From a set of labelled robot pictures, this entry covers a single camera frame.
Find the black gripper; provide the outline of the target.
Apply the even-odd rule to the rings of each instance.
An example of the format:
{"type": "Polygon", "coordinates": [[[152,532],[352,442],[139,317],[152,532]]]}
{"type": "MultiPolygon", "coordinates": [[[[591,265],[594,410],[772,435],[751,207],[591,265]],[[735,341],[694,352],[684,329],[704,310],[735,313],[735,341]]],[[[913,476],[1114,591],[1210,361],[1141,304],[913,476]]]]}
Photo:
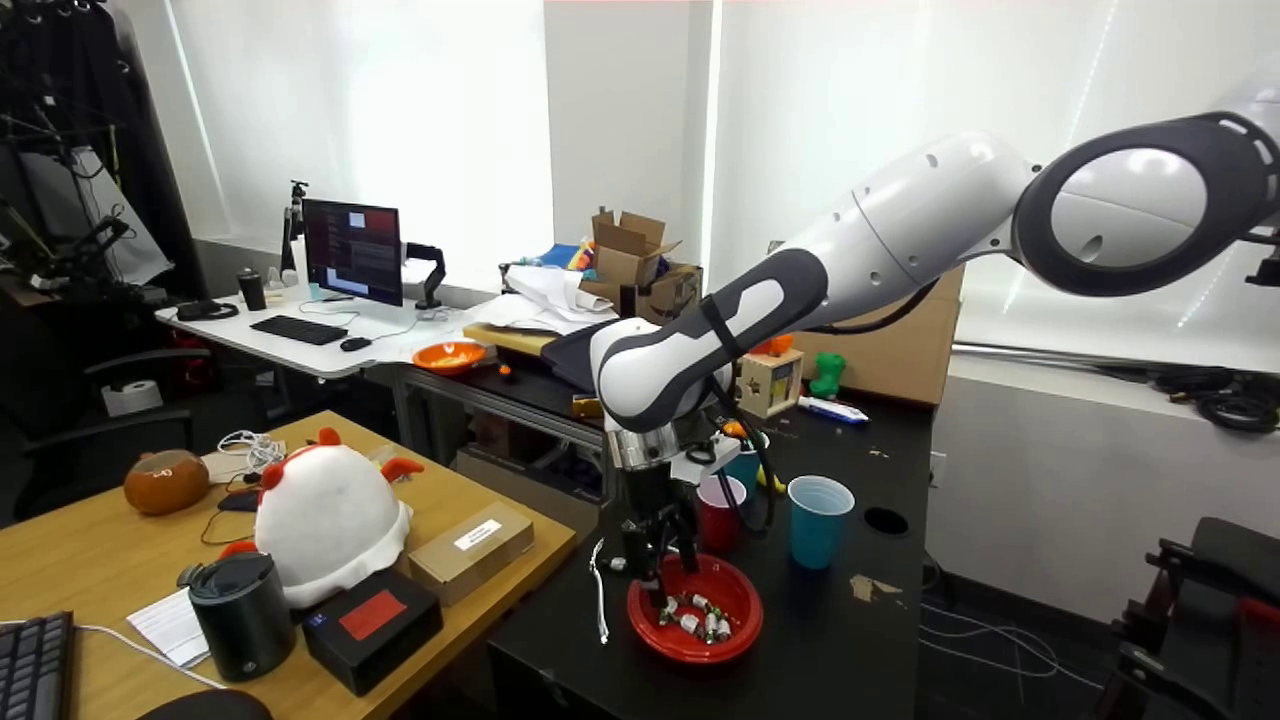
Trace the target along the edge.
{"type": "Polygon", "coordinates": [[[618,520],[625,572],[644,598],[659,598],[659,567],[679,562],[684,577],[694,562],[694,500],[691,490],[735,457],[735,442],[710,434],[679,448],[670,434],[612,434],[609,466],[625,490],[628,517],[618,520]]]}

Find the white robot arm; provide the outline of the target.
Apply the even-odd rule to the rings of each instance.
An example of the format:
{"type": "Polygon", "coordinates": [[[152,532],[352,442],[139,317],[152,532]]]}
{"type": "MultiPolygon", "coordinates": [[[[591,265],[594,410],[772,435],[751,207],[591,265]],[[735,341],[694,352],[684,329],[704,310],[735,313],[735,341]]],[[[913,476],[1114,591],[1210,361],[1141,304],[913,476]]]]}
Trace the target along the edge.
{"type": "Polygon", "coordinates": [[[1150,294],[1253,242],[1274,194],[1274,128],[1244,107],[1118,128],[1042,167],[994,136],[957,132],[853,187],[676,321],[601,329],[587,370],[609,462],[633,485],[628,572],[653,582],[691,548],[691,517],[666,490],[676,422],[718,391],[746,347],[877,313],[986,254],[1070,295],[1150,294]]]}

